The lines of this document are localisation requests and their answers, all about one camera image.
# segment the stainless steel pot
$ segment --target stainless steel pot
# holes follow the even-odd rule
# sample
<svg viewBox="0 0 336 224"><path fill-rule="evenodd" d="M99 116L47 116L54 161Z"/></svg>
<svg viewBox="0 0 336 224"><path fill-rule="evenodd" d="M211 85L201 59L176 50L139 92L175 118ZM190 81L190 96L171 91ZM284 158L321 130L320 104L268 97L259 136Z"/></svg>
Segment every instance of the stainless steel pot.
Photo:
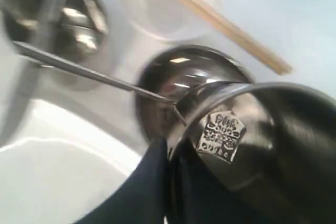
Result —
<svg viewBox="0 0 336 224"><path fill-rule="evenodd" d="M177 104L170 158L191 141L244 201L280 221L334 223L336 102L292 83L216 82Z"/></svg>

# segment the stamped logo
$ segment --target stamped logo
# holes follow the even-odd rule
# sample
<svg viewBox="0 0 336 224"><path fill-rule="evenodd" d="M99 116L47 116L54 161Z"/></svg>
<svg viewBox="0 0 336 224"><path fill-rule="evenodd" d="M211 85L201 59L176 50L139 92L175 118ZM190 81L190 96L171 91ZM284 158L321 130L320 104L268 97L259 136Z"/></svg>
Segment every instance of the stamped logo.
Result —
<svg viewBox="0 0 336 224"><path fill-rule="evenodd" d="M196 150L231 164L244 133L245 125L232 111L212 113L207 117Z"/></svg>

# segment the stainless steel bowl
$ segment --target stainless steel bowl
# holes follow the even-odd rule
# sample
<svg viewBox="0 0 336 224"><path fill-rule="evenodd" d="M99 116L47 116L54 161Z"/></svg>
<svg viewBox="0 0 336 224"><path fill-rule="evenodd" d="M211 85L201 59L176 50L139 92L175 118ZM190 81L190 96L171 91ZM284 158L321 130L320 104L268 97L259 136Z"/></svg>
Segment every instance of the stainless steel bowl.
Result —
<svg viewBox="0 0 336 224"><path fill-rule="evenodd" d="M252 77L235 60L212 48L184 45L157 56L144 69L138 86L178 101L206 83L251 83ZM170 105L136 97L139 123L149 141L166 137L178 120Z"/></svg>
<svg viewBox="0 0 336 224"><path fill-rule="evenodd" d="M334 100L291 83L211 83L177 109L187 125L170 132L171 158L190 140L223 185L263 213L281 223L336 222Z"/></svg>
<svg viewBox="0 0 336 224"><path fill-rule="evenodd" d="M37 29L43 1L2 0L10 40L28 42L30 34ZM99 0L66 0L54 28L55 41L50 52L75 62L94 56L108 32Z"/></svg>

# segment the thin metal rod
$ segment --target thin metal rod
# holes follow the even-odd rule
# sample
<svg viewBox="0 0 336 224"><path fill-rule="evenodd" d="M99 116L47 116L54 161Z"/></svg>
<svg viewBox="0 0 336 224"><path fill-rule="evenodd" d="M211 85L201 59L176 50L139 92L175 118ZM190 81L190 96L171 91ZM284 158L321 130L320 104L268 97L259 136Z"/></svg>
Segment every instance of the thin metal rod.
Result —
<svg viewBox="0 0 336 224"><path fill-rule="evenodd" d="M134 92L138 95L141 95L142 97L145 97L151 100L160 101L160 102L168 103L171 105L176 104L176 102L172 101L171 99L167 97L163 97L161 95L152 93L148 90L141 89L137 86L134 86L130 83L124 82L117 78L106 76L103 73L96 72L92 69L78 65L69 60L60 58L56 55L50 54L36 47L33 47L27 43L19 42L19 41L14 41L14 43L18 47L22 55L38 60L46 65L50 65L55 68L61 69L63 71L76 74L78 76L86 77L88 79L95 80L95 81L98 81L98 82L101 82L101 83L104 83L110 86L114 86L116 88L123 89L125 91Z"/></svg>

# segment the wooden chopstick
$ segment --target wooden chopstick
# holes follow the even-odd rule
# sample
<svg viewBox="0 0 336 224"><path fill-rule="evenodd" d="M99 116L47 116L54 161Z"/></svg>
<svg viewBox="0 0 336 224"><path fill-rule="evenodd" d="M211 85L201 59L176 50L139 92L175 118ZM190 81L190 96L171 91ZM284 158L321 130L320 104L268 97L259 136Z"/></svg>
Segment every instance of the wooden chopstick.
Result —
<svg viewBox="0 0 336 224"><path fill-rule="evenodd" d="M179 0L195 14L212 24L218 31L226 35L240 47L244 48L257 60L267 65L277 74L286 74L292 71L292 67L275 53L242 31L226 17L218 13L202 0Z"/></svg>

